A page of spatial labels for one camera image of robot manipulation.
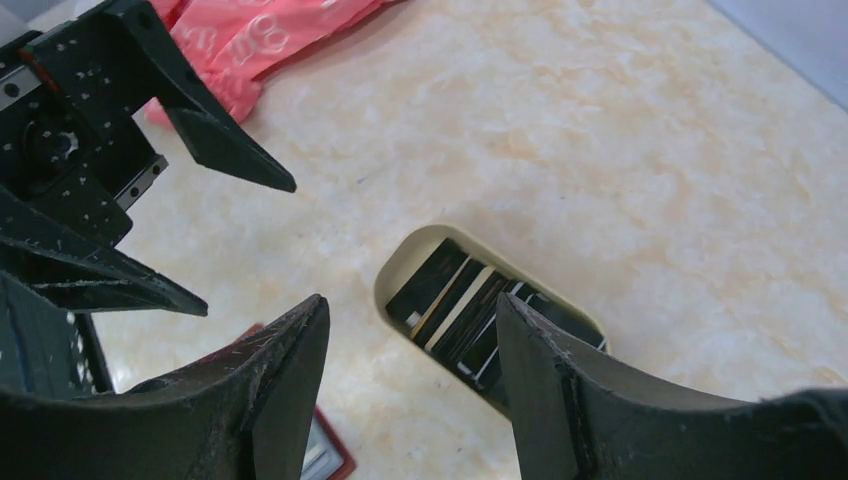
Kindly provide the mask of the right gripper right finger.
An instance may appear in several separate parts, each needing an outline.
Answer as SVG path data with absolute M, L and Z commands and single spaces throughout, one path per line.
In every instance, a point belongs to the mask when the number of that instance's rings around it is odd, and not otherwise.
M 511 294 L 497 302 L 525 479 L 843 479 L 847 392 L 745 402 L 638 370 Z

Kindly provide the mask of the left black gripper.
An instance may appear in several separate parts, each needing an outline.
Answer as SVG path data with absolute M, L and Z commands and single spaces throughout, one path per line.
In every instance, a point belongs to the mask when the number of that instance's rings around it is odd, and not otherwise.
M 149 2 L 121 1 L 119 21 L 140 55 L 142 85 L 196 163 L 296 191 L 293 175 L 224 109 Z M 105 136 L 72 111 L 25 57 L 41 35 L 1 11 L 1 273 L 75 313 L 207 315 L 203 299 L 111 247 L 132 228 L 128 209 L 168 163 L 133 120 L 137 106 L 109 115 Z

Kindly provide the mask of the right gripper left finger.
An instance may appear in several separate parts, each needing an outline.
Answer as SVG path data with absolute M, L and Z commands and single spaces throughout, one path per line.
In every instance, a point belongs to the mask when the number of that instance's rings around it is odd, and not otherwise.
M 312 295 L 250 336 L 121 394 L 1 396 L 5 479 L 296 479 L 330 310 Z

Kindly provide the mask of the red card holder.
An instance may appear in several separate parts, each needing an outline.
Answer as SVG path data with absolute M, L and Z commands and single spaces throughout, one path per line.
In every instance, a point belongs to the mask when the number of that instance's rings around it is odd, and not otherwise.
M 308 327 L 260 380 L 239 431 L 241 479 L 345 479 L 349 450 L 317 407 L 327 335 Z

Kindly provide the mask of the beige oval tray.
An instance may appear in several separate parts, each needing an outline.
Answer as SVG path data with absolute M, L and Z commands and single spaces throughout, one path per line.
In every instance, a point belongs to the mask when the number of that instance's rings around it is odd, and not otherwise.
M 510 264 L 502 255 L 486 246 L 482 241 L 451 225 L 427 225 L 411 233 L 391 255 L 377 275 L 375 283 L 375 303 L 381 317 L 397 330 L 403 337 L 412 341 L 413 329 L 389 319 L 385 305 L 394 291 L 409 277 L 413 269 L 412 263 L 418 263 L 425 258 L 432 245 L 437 245 L 442 239 L 455 241 L 471 258 L 491 265 L 495 271 L 506 276 L 510 283 L 502 293 L 517 297 L 532 309 L 554 323 L 560 329 L 572 334 L 592 347 L 607 353 L 610 350 L 607 335 L 599 322 L 591 319 L 585 312 L 568 302 L 565 297 L 554 292 L 551 288 L 534 279 L 530 274 Z M 478 336 L 464 360 L 471 360 L 476 369 L 473 383 L 463 381 L 452 373 L 432 351 L 422 350 L 430 359 L 436 361 L 462 383 L 474 390 L 502 414 L 508 412 L 503 382 L 501 361 L 496 332 L 496 300 L 494 314 L 489 319 L 483 332 Z

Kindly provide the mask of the numbered black credit card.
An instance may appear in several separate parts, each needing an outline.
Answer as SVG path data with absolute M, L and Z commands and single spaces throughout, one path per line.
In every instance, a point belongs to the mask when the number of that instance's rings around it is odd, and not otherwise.
M 493 271 L 434 347 L 436 357 L 466 383 L 473 383 L 476 369 L 472 366 L 472 361 L 464 360 L 464 357 L 494 314 L 498 293 L 509 283 L 510 280 L 506 276 Z

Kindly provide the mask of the pink white cloth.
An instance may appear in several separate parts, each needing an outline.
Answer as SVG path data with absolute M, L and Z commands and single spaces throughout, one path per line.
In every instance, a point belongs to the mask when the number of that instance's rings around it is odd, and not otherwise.
M 238 123 L 290 57 L 389 6 L 380 0 L 154 1 L 198 77 Z

